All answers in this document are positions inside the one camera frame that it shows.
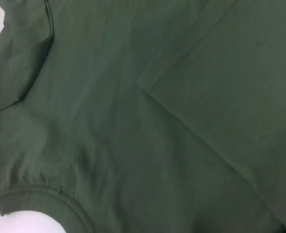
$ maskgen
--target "ribbed cuff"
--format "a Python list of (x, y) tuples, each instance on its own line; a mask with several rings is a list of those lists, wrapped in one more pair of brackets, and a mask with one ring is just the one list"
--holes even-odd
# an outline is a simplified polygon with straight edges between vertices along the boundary
[(0, 214), (38, 211), (59, 222), (66, 233), (94, 233), (86, 212), (61, 190), (46, 186), (16, 187), (0, 193)]

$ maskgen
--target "olive green fabric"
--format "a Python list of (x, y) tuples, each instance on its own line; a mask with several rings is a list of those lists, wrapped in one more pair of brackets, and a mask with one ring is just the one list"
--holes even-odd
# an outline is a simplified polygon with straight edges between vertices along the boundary
[(286, 232), (286, 0), (0, 6), (2, 215)]

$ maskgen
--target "seam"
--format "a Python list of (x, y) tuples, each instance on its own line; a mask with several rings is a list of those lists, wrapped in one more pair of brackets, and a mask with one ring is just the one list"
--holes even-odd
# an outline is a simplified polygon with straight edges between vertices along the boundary
[(48, 17), (48, 22), (49, 22), (49, 28), (50, 28), (50, 35), (48, 37), (51, 37), (54, 35), (54, 27), (53, 27), (53, 19), (52, 19), (52, 12), (50, 8), (50, 4), (48, 0), (44, 0), (45, 3), (45, 11)]
[[(54, 193), (50, 193), (50, 192), (46, 191), (45, 189), (48, 189), (48, 190), (50, 189)], [(80, 214), (72, 207), (73, 205), (77, 206), (79, 211), (82, 214), (86, 215), (86, 217), (88, 218), (88, 220), (91, 223), (92, 230), (95, 232), (95, 227), (94, 227), (93, 221), (90, 219), (88, 214), (82, 208), (80, 203), (77, 200), (75, 200), (74, 198), (72, 198), (70, 195), (65, 193), (63, 190), (55, 188), (55, 187), (52, 187), (50, 185), (25, 185), (25, 186), (13, 187), (13, 188), (10, 188), (10, 189), (7, 189), (7, 190), (2, 190), (2, 191), (0, 191), (0, 201), (2, 201), (2, 199), (5, 199), (7, 196), (10, 196), (10, 195), (13, 195), (13, 194), (17, 194), (17, 193), (32, 193), (32, 192), (45, 194), (45, 195), (54, 197), (55, 199), (57, 199), (60, 202), (62, 202), (63, 204), (65, 204), (76, 215), (76, 217), (79, 219), (79, 221), (84, 226), (86, 233), (88, 233), (88, 228), (87, 228), (85, 222), (81, 218)], [(73, 202), (73, 204), (71, 204), (70, 202), (68, 202), (65, 199), (70, 199), (71, 202)]]

